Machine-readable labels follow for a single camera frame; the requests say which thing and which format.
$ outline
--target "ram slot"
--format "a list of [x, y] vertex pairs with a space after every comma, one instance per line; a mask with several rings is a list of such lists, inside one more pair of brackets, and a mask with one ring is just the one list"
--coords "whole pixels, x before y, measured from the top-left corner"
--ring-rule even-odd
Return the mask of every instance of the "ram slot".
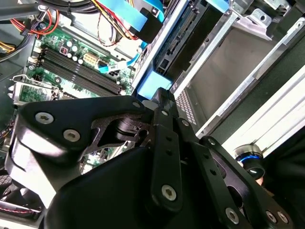
[[49, 62], [48, 60], [44, 61], [43, 63], [41, 63], [41, 66], [45, 69], [48, 70], [56, 75], [59, 75], [60, 77], [69, 80], [71, 82], [73, 82], [74, 84], [87, 89], [88, 91], [91, 91], [101, 97], [107, 97], [107, 96], [114, 96], [115, 94], [112, 94], [102, 88], [100, 88], [99, 86], [86, 81], [84, 79], [82, 79], [79, 76], [76, 76], [74, 74], [71, 74], [69, 71], [60, 68], [59, 66]]
[[45, 48], [43, 51], [43, 56], [42, 59], [47, 59], [53, 62], [54, 64], [60, 66], [61, 68], [66, 69], [67, 71], [76, 74], [88, 81], [91, 81], [95, 84], [100, 85], [103, 87], [105, 90], [115, 93], [115, 94], [120, 94], [122, 87], [120, 85], [117, 85], [115, 82], [113, 82], [110, 79], [107, 79], [103, 75], [99, 74], [98, 72], [80, 65], [70, 59], [68, 59], [65, 56], [62, 56], [61, 54], [55, 52], [54, 50], [50, 48]]

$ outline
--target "motherboard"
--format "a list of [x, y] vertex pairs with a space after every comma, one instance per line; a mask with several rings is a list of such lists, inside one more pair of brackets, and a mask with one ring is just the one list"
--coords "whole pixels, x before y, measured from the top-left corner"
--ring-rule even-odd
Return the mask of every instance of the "motherboard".
[[56, 29], [35, 41], [25, 70], [27, 77], [16, 79], [16, 84], [21, 85], [17, 85], [19, 90], [15, 87], [14, 93], [17, 94], [12, 98], [16, 105], [22, 105], [37, 101], [131, 94], [134, 75], [131, 69], [109, 73], [98, 70], [98, 66], [116, 63], [110, 56]]

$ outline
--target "blue ring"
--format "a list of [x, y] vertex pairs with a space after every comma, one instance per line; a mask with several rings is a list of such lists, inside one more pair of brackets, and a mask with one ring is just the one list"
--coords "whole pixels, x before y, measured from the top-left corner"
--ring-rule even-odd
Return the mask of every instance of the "blue ring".
[[240, 162], [243, 162], [244, 160], [246, 160], [246, 159], [248, 159], [248, 158], [259, 159], [259, 156], [246, 156], [245, 158], [241, 159]]

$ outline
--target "chip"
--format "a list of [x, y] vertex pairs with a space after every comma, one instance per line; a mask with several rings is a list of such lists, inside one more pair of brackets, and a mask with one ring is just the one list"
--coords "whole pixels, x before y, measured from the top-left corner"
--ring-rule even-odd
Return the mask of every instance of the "chip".
[[59, 50], [59, 53], [66, 56], [68, 54], [68, 49], [65, 47], [61, 47], [61, 49]]

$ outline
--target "screw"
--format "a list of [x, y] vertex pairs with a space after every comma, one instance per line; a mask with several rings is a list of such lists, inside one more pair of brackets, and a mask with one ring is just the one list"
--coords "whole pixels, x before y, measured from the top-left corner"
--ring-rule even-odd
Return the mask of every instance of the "screw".
[[49, 7], [44, 6], [44, 5], [39, 5], [38, 10], [41, 12], [46, 12], [49, 9]]
[[288, 223], [287, 217], [282, 212], [278, 211], [277, 214], [284, 223]]
[[239, 223], [239, 218], [237, 213], [232, 209], [232, 208], [226, 208], [225, 209], [225, 214], [227, 215], [228, 219], [234, 223], [238, 224]]
[[177, 198], [175, 189], [169, 185], [162, 186], [162, 195], [167, 198], [169, 201], [174, 201]]
[[63, 137], [69, 142], [77, 142], [81, 138], [81, 135], [76, 130], [69, 129], [63, 132]]
[[213, 141], [212, 139], [208, 139], [209, 143], [211, 143], [211, 145], [216, 145], [215, 141]]
[[39, 112], [35, 115], [35, 119], [37, 122], [41, 124], [50, 124], [54, 121], [54, 117], [46, 112]]
[[266, 214], [273, 223], [276, 223], [276, 218], [270, 211], [266, 211]]
[[41, 28], [42, 30], [44, 30], [46, 28], [45, 23], [39, 23], [39, 28]]
[[132, 103], [135, 107], [138, 107], [138, 108], [140, 108], [141, 107], [141, 105], [140, 104], [138, 104], [137, 102], [133, 102]]
[[189, 126], [190, 124], [187, 122], [187, 121], [185, 121], [185, 120], [182, 120], [182, 123], [183, 123], [183, 125], [185, 125], [185, 126]]

